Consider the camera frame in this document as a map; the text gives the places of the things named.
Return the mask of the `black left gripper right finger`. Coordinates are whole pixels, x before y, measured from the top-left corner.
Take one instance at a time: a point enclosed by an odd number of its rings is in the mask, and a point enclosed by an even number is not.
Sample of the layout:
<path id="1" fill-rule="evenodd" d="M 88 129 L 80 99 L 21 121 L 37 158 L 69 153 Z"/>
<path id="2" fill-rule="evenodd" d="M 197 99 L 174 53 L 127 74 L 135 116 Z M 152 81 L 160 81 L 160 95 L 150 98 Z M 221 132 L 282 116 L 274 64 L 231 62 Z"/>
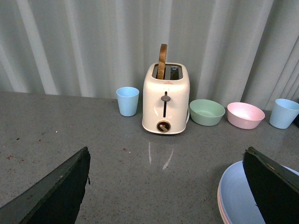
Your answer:
<path id="1" fill-rule="evenodd" d="M 257 207 L 267 224 L 299 222 L 299 175 L 253 147 L 246 149 L 243 169 Z"/>

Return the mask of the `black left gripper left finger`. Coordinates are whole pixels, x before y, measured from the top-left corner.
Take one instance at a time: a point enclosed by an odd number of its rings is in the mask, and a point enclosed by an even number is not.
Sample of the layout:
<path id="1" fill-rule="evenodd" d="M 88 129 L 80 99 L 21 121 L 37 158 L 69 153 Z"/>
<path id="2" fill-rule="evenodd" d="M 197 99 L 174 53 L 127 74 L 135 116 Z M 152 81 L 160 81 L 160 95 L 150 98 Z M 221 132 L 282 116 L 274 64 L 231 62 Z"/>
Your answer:
<path id="1" fill-rule="evenodd" d="M 2 224 L 73 224 L 89 181 L 87 147 L 0 209 Z"/>

